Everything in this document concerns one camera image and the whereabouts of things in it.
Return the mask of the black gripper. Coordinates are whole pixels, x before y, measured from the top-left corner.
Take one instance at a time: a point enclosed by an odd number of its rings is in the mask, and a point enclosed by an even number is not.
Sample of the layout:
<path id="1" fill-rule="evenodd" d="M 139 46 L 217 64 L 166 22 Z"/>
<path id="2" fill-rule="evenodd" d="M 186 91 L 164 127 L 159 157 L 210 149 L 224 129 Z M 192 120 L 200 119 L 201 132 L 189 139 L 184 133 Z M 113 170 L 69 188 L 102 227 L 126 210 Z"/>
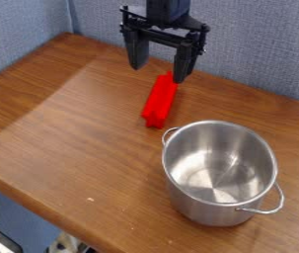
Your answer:
<path id="1" fill-rule="evenodd" d="M 210 27 L 192 17 L 192 0 L 146 0 L 145 6 L 121 7 L 129 60 L 139 70 L 150 60 L 150 42 L 178 47 L 173 79 L 181 84 L 194 69 L 198 49 L 206 45 Z"/>

